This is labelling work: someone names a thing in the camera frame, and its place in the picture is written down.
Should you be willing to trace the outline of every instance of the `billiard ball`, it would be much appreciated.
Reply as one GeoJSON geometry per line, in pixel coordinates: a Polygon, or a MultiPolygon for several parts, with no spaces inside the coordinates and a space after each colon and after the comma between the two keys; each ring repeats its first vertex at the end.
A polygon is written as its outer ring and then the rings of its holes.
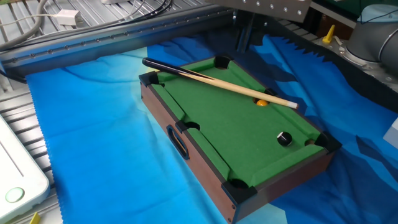
{"type": "Polygon", "coordinates": [[[293,139],[292,139],[292,135],[282,131],[281,133],[278,134],[278,143],[281,146],[288,146],[292,143],[293,139]]]}
{"type": "Polygon", "coordinates": [[[265,101],[265,100],[259,100],[259,101],[257,101],[256,104],[259,105],[259,106],[267,106],[267,105],[268,105],[268,102],[265,101]]]}

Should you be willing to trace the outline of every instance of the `white device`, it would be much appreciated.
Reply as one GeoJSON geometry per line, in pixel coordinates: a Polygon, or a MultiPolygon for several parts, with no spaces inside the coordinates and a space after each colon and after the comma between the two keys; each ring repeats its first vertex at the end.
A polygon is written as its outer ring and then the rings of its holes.
{"type": "Polygon", "coordinates": [[[77,10],[61,9],[55,18],[60,25],[78,26],[83,23],[80,11],[77,10]]]}
{"type": "Polygon", "coordinates": [[[43,202],[50,182],[0,116],[0,224],[43,202]]]}

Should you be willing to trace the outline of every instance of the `orange ball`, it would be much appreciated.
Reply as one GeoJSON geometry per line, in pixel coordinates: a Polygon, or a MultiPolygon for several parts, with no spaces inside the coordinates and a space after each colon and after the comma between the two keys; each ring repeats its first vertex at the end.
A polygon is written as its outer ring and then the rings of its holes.
{"type": "Polygon", "coordinates": [[[265,100],[259,100],[259,101],[257,101],[256,104],[259,105],[259,106],[267,106],[267,105],[268,105],[268,102],[265,101],[265,100]]]}

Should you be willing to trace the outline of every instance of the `yellow object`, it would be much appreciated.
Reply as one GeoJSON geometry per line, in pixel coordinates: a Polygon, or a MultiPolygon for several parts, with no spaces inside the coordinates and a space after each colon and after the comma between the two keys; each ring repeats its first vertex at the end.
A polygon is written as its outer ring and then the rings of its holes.
{"type": "Polygon", "coordinates": [[[329,30],[329,33],[328,33],[328,35],[326,35],[326,37],[324,37],[323,39],[322,39],[322,42],[324,43],[324,44],[330,44],[330,42],[331,42],[331,40],[332,40],[332,38],[333,38],[333,33],[335,32],[335,25],[332,25],[332,27],[330,28],[330,30],[329,30]]]}
{"type": "Polygon", "coordinates": [[[259,101],[257,101],[256,104],[259,105],[259,106],[267,106],[267,105],[268,105],[268,102],[265,101],[265,100],[259,100],[259,101]]]}
{"type": "Polygon", "coordinates": [[[29,224],[39,224],[39,221],[40,221],[40,216],[37,212],[35,212],[29,224]]]}

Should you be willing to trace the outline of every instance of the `plug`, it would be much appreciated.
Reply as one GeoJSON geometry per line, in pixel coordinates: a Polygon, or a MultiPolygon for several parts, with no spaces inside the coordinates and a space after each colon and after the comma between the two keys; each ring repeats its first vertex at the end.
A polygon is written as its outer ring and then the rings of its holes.
{"type": "Polygon", "coordinates": [[[77,26],[83,23],[80,11],[77,10],[62,9],[55,18],[60,25],[77,26]]]}

